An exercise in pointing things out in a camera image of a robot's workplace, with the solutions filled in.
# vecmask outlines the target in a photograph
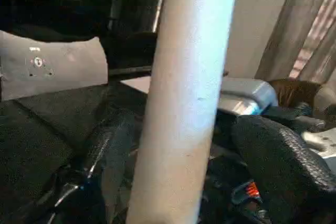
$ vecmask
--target leather upholstery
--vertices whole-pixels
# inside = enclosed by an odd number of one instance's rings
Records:
[[[301,109],[270,107],[263,117],[289,127],[298,134],[304,131],[321,132],[326,126],[325,121],[305,116],[305,111]]]
[[[87,138],[85,153],[54,173],[25,223],[111,223],[133,132],[132,114],[110,110]]]
[[[332,223],[336,177],[298,134],[261,116],[242,116],[233,141],[273,223]]]
[[[25,211],[30,207],[50,176],[73,155],[85,150],[88,135],[101,120],[116,117],[118,108],[143,115],[145,97],[140,95],[120,83],[110,83],[108,87],[0,103],[0,223],[17,223],[6,220],[15,216],[18,209]],[[134,104],[134,97],[143,102]],[[136,126],[135,138],[140,129]],[[113,160],[109,162],[121,161],[127,153],[124,148],[128,135],[120,137],[123,129],[115,132],[117,139],[123,141],[113,142],[114,148],[109,151]],[[114,168],[119,172],[123,166]],[[115,190],[108,177],[102,177],[101,188],[108,189],[109,195]]]

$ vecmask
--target textured black leather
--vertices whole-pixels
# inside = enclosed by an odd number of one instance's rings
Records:
[[[53,173],[37,200],[1,223],[111,223],[134,138],[134,115],[114,108],[108,112],[86,139],[83,154]]]
[[[233,126],[233,141],[273,223],[332,221],[336,177],[298,134],[261,116],[242,116]]]
[[[13,101],[0,103],[0,223],[39,197],[68,158],[66,139]]]
[[[301,134],[304,131],[321,132],[325,130],[325,121],[308,117],[304,109],[290,109],[282,107],[270,107],[263,117],[289,127],[296,133]]]

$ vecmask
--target beige curtain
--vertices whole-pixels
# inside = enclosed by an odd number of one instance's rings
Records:
[[[333,72],[336,0],[286,0],[256,78],[325,82]]]

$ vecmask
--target white pole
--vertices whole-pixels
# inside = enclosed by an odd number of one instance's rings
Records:
[[[165,0],[128,224],[195,224],[234,0]]]

